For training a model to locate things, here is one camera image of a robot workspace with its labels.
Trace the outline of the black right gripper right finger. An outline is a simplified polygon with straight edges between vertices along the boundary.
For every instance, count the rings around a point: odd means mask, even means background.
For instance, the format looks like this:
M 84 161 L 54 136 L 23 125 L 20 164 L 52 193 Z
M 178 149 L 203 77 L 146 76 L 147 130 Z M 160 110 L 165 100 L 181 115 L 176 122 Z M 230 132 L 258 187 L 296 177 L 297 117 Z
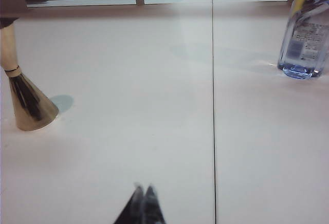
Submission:
M 147 188 L 142 201 L 142 223 L 165 224 L 156 191 L 152 185 Z

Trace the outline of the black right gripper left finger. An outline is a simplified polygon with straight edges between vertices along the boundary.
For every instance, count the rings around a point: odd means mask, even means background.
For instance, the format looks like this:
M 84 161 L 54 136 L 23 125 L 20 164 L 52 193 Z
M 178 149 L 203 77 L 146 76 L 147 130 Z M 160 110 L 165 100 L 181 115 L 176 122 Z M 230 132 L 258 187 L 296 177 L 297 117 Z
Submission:
M 114 224 L 138 224 L 141 223 L 141 205 L 143 201 L 143 187 L 135 185 L 135 190 L 125 207 L 115 220 Z

